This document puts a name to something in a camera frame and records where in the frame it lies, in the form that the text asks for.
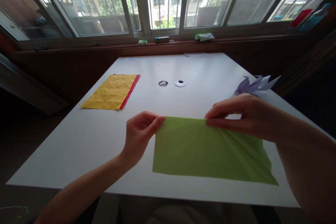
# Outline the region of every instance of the red paper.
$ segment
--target red paper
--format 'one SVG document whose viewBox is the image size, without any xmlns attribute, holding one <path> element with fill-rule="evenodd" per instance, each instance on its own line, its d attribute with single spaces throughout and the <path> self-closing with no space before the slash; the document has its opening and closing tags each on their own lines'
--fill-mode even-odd
<svg viewBox="0 0 336 224">
<path fill-rule="evenodd" d="M 132 84 L 131 89 L 129 90 L 129 92 L 128 92 L 126 98 L 125 98 L 125 100 L 123 101 L 122 105 L 120 106 L 120 109 L 123 109 L 125 107 L 126 102 L 128 101 L 129 97 L 131 96 L 131 93 L 133 92 L 133 89 L 135 88 L 135 85 L 137 84 L 139 78 L 140 78 L 140 75 L 137 75 L 133 84 Z"/>
</svg>

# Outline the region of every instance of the paper scrap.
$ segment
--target paper scrap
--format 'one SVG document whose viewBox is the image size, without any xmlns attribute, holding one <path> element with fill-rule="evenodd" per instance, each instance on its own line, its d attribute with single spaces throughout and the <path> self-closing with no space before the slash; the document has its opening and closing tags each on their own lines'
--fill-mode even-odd
<svg viewBox="0 0 336 224">
<path fill-rule="evenodd" d="M 187 57 L 209 56 L 209 54 L 205 53 L 205 52 L 184 53 L 184 55 L 187 56 Z"/>
<path fill-rule="evenodd" d="M 137 75 L 110 75 L 81 107 L 89 109 L 120 109 Z"/>
<path fill-rule="evenodd" d="M 278 185 L 262 142 L 206 119 L 166 117 L 155 137 L 153 172 Z"/>
<path fill-rule="evenodd" d="M 281 77 L 277 77 L 271 82 L 268 82 L 270 79 L 270 75 L 263 77 L 261 75 L 256 75 L 257 79 L 250 85 L 250 80 L 248 76 L 244 76 L 244 80 L 238 85 L 235 93 L 241 94 L 241 93 L 250 93 L 252 95 L 256 96 L 265 96 L 266 90 L 273 87 L 273 85 L 278 81 L 278 79 Z"/>
</svg>

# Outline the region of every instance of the bottle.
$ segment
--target bottle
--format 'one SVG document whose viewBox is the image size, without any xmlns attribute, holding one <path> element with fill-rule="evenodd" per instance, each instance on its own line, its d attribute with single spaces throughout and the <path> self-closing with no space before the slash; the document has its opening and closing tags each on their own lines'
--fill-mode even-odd
<svg viewBox="0 0 336 224">
<path fill-rule="evenodd" d="M 301 27 L 300 31 L 301 32 L 307 32 L 310 31 L 311 29 L 313 29 L 313 27 L 321 21 L 322 18 L 324 18 L 327 13 L 328 13 L 328 9 L 331 6 L 331 3 L 326 3 L 323 8 L 321 10 L 318 10 L 316 12 L 314 12 L 310 18 L 308 18 L 308 20 L 303 24 L 303 26 Z"/>
<path fill-rule="evenodd" d="M 308 15 L 315 9 L 319 7 L 319 5 L 322 3 L 323 0 L 313 0 L 307 6 L 303 11 L 300 12 L 300 14 L 296 17 L 296 19 L 290 24 L 290 27 L 295 27 L 299 23 L 301 23 Z"/>
</svg>

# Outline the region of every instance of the green origami paper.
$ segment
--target green origami paper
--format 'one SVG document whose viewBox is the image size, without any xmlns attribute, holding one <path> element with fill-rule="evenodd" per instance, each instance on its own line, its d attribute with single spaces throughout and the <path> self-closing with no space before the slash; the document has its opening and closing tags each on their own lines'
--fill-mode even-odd
<svg viewBox="0 0 336 224">
<path fill-rule="evenodd" d="M 155 137 L 153 172 L 279 185 L 259 138 L 166 117 Z"/>
</svg>

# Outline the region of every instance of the right hand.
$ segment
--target right hand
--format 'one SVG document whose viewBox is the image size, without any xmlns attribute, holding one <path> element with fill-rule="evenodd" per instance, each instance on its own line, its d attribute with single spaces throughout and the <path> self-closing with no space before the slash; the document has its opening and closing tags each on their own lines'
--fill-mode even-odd
<svg viewBox="0 0 336 224">
<path fill-rule="evenodd" d="M 230 114 L 241 114 L 241 119 L 225 119 Z M 295 141 L 313 128 L 250 94 L 215 103 L 205 118 L 209 126 L 238 131 L 277 144 L 296 145 Z"/>
</svg>

